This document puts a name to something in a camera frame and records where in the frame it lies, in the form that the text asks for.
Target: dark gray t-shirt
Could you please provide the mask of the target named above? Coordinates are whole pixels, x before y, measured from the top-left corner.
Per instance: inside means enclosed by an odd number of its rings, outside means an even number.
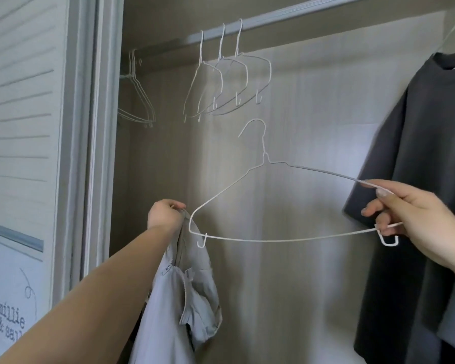
[[[436,54],[416,73],[380,128],[360,178],[434,192],[455,213],[455,54]],[[345,212],[373,227],[374,219],[360,211],[374,197],[374,190],[356,186]],[[448,304],[450,296],[455,301],[455,276],[400,239],[399,247],[376,248],[354,348],[368,364],[448,362],[441,339],[455,346],[455,307]]]

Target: hand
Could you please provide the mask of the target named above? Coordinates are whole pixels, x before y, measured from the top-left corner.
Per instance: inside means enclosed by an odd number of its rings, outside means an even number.
[[[455,265],[455,215],[436,195],[389,180],[371,180],[394,194],[376,189],[377,199],[362,210],[362,215],[376,218],[377,228],[384,236],[407,235],[413,244],[433,261],[445,267]],[[402,226],[388,228],[389,224]]]
[[[176,200],[163,199],[156,202],[148,212],[148,229],[163,227],[169,233],[174,233],[182,225],[184,216],[178,210],[186,207]]]

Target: clothing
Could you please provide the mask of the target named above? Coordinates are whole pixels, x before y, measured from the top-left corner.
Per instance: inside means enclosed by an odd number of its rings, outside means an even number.
[[[194,352],[222,322],[211,261],[190,216],[172,239],[153,281],[129,363],[195,363]],[[199,232],[192,223],[194,232]]]
[[[436,54],[417,72],[377,134],[360,178],[434,192],[455,213],[455,54]],[[374,218],[360,214],[374,198],[373,189],[356,186],[345,212],[374,227]],[[355,350],[369,364],[446,362],[442,339],[455,343],[454,281],[405,237],[395,248],[377,243]]]

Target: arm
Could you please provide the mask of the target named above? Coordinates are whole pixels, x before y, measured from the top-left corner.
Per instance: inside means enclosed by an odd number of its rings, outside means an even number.
[[[82,280],[1,358],[11,363],[116,363],[153,277],[183,216],[184,204],[155,203],[148,230]]]
[[[384,236],[407,235],[413,244],[428,258],[455,273],[455,215],[436,195],[412,186],[388,180],[371,180],[371,183],[392,191],[377,189],[377,199],[362,210],[376,218],[377,227]],[[391,223],[403,226],[388,228]]]

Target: fingernail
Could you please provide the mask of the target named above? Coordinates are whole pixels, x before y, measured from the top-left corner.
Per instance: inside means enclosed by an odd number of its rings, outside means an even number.
[[[389,193],[384,190],[384,189],[381,189],[381,188],[377,188],[376,189],[376,195],[377,196],[380,196],[381,198],[384,198],[385,196],[387,196]]]

